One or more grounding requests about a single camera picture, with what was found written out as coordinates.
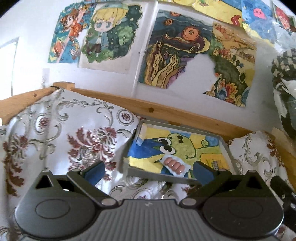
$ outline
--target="brown pill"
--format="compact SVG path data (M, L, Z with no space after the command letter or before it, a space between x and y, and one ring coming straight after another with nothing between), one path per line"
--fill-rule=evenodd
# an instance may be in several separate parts
M172 168L175 163L176 163L176 160L174 160L174 159L171 160L168 164L168 167Z
M168 157L165 159L165 161L163 162L163 164L167 165L170 161L172 160L171 157Z
M177 168L176 173L177 173L177 174L181 174L184 170L185 170L185 166L184 166L184 165L180 165L180 166Z
M176 163L173 165L172 170L173 170L173 171L176 171L180 165L181 165L180 162L176 162Z

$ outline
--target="checkered fabric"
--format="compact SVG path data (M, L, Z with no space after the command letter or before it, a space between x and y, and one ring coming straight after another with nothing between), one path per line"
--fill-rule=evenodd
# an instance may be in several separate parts
M272 61L274 87L283 78L287 81L296 79L296 49L288 50Z

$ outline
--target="black device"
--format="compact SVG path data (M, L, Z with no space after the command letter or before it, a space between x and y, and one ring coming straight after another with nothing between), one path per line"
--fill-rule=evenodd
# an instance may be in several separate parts
M179 205L174 199L118 203L91 184L97 180L89 173L99 165L66 175L43 170L15 211L22 241L277 240L284 212L256 171L211 169L215 179Z

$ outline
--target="blonde cartoon character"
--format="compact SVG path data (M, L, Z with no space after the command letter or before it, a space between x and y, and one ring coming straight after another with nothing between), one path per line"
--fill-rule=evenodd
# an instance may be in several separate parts
M127 20L128 6L124 3L106 4L93 15L95 31L89 33L86 41L86 52L96 56L109 46L107 32Z

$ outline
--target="drawing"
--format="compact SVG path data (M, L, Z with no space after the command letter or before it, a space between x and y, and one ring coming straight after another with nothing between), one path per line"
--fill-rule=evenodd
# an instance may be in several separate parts
M212 18L233 24L232 17L239 16L239 26L241 26L241 0L159 0L172 2L180 5L193 7Z
M212 27L175 12L159 10L139 82L167 88L198 53L207 53Z
M148 172L172 175L159 162L165 154L169 154L181 158L191 166L184 176L187 178L198 178L196 161L201 161L214 169L229 170L217 138L172 128L155 128L153 125L145 124L143 126L146 129L145 134L133 141L128 152L131 166Z
M66 7L59 16L48 63L73 63L78 61L80 45L77 37L89 26L94 11L93 4L73 3Z
M81 49L88 63L101 63L127 55L139 27L140 10L140 5L124 3L96 7ZM88 63L79 66L88 68Z
M274 17L276 18L278 24L283 29L285 29L290 35L292 34L292 32L296 32L294 18L292 16L288 16L282 9L280 9L274 3L272 3L272 5Z
M204 94L244 107L255 74L256 47L246 35L238 36L233 29L213 24L209 49L216 63L217 81Z
M273 44L276 40L271 8L261 0L242 0L242 25L252 36Z

